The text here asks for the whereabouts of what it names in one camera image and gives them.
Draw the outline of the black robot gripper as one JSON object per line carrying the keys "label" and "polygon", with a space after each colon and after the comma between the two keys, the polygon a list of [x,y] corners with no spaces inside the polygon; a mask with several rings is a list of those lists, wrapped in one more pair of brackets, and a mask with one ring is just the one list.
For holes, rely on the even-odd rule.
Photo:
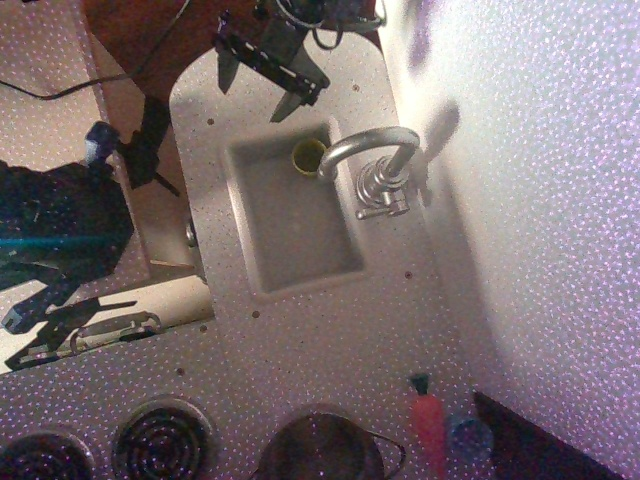
{"label": "black robot gripper", "polygon": [[304,47],[307,34],[307,30],[277,18],[255,33],[248,23],[221,15],[214,37],[219,89],[227,93],[238,68],[248,67],[286,91],[270,117],[271,122],[282,122],[307,104],[307,95],[317,95],[330,85]]}

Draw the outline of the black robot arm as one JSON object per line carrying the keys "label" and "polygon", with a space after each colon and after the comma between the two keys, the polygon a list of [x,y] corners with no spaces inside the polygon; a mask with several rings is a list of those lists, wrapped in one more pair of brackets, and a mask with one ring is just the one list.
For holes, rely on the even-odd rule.
{"label": "black robot arm", "polygon": [[314,105],[330,79],[305,48],[311,36],[323,51],[336,49],[347,33],[366,36],[386,23],[370,1],[256,1],[257,29],[225,10],[213,38],[218,88],[228,93],[240,66],[284,91],[270,121],[279,123],[301,106]]}

